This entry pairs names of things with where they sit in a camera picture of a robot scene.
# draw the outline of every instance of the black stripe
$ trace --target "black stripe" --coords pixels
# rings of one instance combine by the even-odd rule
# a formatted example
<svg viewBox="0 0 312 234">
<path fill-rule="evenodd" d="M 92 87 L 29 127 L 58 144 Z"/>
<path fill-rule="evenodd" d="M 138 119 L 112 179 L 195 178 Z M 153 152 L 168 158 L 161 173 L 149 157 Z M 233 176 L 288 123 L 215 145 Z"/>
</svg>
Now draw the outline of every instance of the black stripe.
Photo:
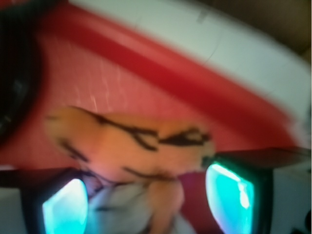
<svg viewBox="0 0 312 234">
<path fill-rule="evenodd" d="M 64 148 L 65 150 L 69 151 L 71 153 L 71 157 L 73 158 L 77 158 L 77 159 L 80 159 L 84 162 L 89 162 L 90 160 L 85 156 L 83 155 L 81 152 L 79 152 L 78 150 L 76 150 L 75 148 L 73 148 L 69 142 L 65 139 L 59 139 L 58 140 L 58 143 L 59 145 Z"/>
<path fill-rule="evenodd" d="M 87 111 L 87 110 L 82 109 L 82 108 L 80 108 L 80 107 L 76 107 L 76 106 L 70 106 L 70 107 L 71 107 L 71 108 L 74 108 L 74 109 L 78 109 L 78 110 L 80 110 L 80 111 L 83 111 L 83 112 L 89 114 L 89 115 L 92 116 L 92 117 L 96 120 L 96 122 L 99 123 L 100 125 L 108 123 L 108 120 L 107 120 L 106 118 L 104 118 L 103 116 L 97 115 L 97 114 L 95 114 L 95 113 L 93 113 L 93 112 L 91 112 L 91 111 Z"/>
<path fill-rule="evenodd" d="M 187 139 L 186 136 L 181 133 L 178 135 L 170 136 L 165 139 L 159 140 L 160 144 L 166 144 L 166 145 L 175 145 L 175 146 L 197 146 L 197 145 L 203 145 L 203 140 L 190 140 Z"/>
<path fill-rule="evenodd" d="M 148 145 L 146 142 L 144 142 L 137 134 L 132 135 L 132 137 L 137 141 L 139 145 L 141 145 L 144 149 L 150 150 L 150 151 L 157 151 L 157 148 L 154 146 Z"/>
<path fill-rule="evenodd" d="M 123 167 L 123 170 L 129 172 L 137 177 L 144 178 L 144 179 L 157 179 L 157 180 L 171 180 L 171 178 L 165 177 L 163 175 L 147 175 L 140 172 L 137 172 L 131 168 Z"/>
<path fill-rule="evenodd" d="M 126 185 L 126 184 L 132 183 L 131 181 L 130 181 L 130 182 L 117 182 L 117 181 L 110 180 L 110 179 L 105 178 L 105 177 L 103 177 L 102 175 L 100 175 L 100 174 L 98 174 L 98 173 L 96 173 L 96 172 L 90 170 L 89 168 L 87 168 L 87 171 L 85 171 L 84 174 L 85 174 L 85 175 L 93 175 L 93 176 L 95 176 L 95 177 L 99 177 L 99 178 L 101 178 L 102 180 L 104 180 L 104 181 L 106 181 L 106 182 L 108 182 L 108 183 L 110 183 L 110 184 L 112 184 L 112 185 L 116 185 L 116 186 L 117 186 L 117 185 Z"/>
</svg>

